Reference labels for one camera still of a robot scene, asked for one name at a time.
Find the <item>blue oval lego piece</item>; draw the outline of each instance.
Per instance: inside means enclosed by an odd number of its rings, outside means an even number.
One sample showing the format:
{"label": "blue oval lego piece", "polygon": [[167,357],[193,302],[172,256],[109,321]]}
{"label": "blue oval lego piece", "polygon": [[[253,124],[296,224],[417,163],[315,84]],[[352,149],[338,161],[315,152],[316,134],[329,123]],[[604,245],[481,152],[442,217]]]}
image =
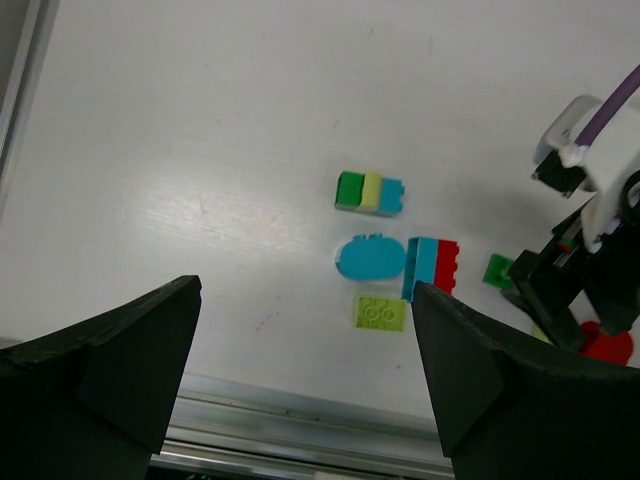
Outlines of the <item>blue oval lego piece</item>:
{"label": "blue oval lego piece", "polygon": [[357,235],[347,243],[336,261],[338,271],[360,282],[393,278],[402,272],[406,254],[397,240],[376,233]]}

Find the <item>light blue lego brick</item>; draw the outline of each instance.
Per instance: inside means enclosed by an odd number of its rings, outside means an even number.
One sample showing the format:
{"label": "light blue lego brick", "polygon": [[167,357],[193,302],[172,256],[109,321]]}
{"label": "light blue lego brick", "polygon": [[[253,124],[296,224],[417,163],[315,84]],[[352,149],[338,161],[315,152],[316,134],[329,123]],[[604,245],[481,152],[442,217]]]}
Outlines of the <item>light blue lego brick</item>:
{"label": "light blue lego brick", "polygon": [[382,179],[382,189],[380,191],[380,205],[378,215],[395,215],[402,211],[402,195],[404,195],[404,185],[401,180],[384,177]]}
{"label": "light blue lego brick", "polygon": [[369,282],[400,275],[405,259],[404,247],[394,238],[357,235],[342,247],[336,267],[347,278]]}
{"label": "light blue lego brick", "polygon": [[437,238],[413,237],[409,239],[407,261],[404,267],[402,298],[408,302],[413,300],[413,287],[416,282],[434,282],[437,258]]}

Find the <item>lime green lego plate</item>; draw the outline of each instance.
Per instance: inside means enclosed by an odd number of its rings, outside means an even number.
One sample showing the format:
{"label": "lime green lego plate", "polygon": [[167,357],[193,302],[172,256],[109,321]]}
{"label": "lime green lego plate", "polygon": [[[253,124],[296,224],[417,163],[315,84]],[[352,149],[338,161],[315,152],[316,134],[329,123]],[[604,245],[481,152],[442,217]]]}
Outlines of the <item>lime green lego plate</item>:
{"label": "lime green lego plate", "polygon": [[407,303],[399,298],[358,295],[356,327],[402,332]]}

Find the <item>lego brick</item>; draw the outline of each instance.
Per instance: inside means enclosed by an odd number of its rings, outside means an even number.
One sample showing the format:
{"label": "lego brick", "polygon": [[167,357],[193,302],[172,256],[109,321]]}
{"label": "lego brick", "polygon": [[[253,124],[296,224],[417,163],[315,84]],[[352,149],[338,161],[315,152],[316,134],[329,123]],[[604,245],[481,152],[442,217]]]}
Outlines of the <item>lego brick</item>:
{"label": "lego brick", "polygon": [[578,350],[578,353],[586,357],[625,366],[633,355],[633,339],[629,332],[612,337],[600,331],[597,322],[585,322],[580,325],[586,340]]}
{"label": "lego brick", "polygon": [[402,211],[402,195],[404,185],[401,180],[395,178],[383,178],[380,190],[380,204],[377,215],[396,215]]}
{"label": "lego brick", "polygon": [[456,258],[460,248],[451,240],[438,241],[438,258],[436,260],[436,275],[434,285],[448,294],[453,293],[456,286],[455,274],[458,270]]}
{"label": "lego brick", "polygon": [[437,257],[437,239],[428,237],[409,239],[407,260],[404,267],[402,298],[408,302],[413,300],[413,287],[418,281],[434,283]]}
{"label": "lego brick", "polygon": [[402,332],[406,305],[406,302],[399,298],[358,295],[356,328]]}
{"label": "lego brick", "polygon": [[338,178],[335,207],[341,210],[355,210],[362,200],[364,175],[344,171]]}
{"label": "lego brick", "polygon": [[482,281],[497,288],[511,288],[513,282],[509,277],[509,268],[513,260],[497,253],[491,255]]}
{"label": "lego brick", "polygon": [[380,190],[382,189],[382,175],[376,172],[365,172],[362,185],[362,201],[355,209],[356,212],[374,213],[380,205]]}
{"label": "lego brick", "polygon": [[336,267],[347,278],[367,282],[399,275],[405,258],[404,247],[393,238],[357,235],[340,250]]}

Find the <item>red lego piece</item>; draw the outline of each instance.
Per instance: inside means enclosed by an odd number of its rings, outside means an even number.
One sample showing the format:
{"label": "red lego piece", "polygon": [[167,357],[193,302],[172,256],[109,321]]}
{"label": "red lego piece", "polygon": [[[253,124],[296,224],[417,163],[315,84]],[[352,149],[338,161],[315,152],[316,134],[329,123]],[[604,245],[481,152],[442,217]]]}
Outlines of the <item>red lego piece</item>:
{"label": "red lego piece", "polygon": [[458,269],[456,257],[460,248],[451,240],[438,241],[438,258],[436,259],[436,275],[434,285],[451,294],[456,286],[455,273]]}
{"label": "red lego piece", "polygon": [[578,349],[578,353],[615,365],[626,365],[633,354],[633,339],[628,332],[611,337],[600,332],[597,322],[585,322],[580,325],[587,339]]}

